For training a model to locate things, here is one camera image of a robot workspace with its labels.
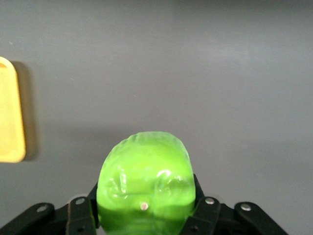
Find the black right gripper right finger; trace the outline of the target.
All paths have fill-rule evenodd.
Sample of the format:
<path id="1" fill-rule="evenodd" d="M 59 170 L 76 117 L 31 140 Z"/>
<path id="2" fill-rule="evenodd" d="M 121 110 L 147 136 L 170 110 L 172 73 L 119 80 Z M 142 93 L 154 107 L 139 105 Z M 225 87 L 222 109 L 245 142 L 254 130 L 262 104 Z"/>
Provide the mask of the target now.
<path id="1" fill-rule="evenodd" d="M 194 175 L 195 210 L 187 218 L 181 235 L 287 235 L 263 209 L 251 202 L 230 208 L 218 199 L 205 196 Z"/>

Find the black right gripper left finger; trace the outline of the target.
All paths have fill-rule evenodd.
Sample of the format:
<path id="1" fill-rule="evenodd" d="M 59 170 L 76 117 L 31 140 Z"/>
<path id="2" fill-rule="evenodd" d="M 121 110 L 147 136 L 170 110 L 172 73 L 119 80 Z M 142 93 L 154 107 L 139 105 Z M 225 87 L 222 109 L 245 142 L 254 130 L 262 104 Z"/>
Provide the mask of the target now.
<path id="1" fill-rule="evenodd" d="M 99 228 L 97 185 L 61 208 L 42 202 L 32 205 L 0 229 L 2 235 L 95 235 Z"/>

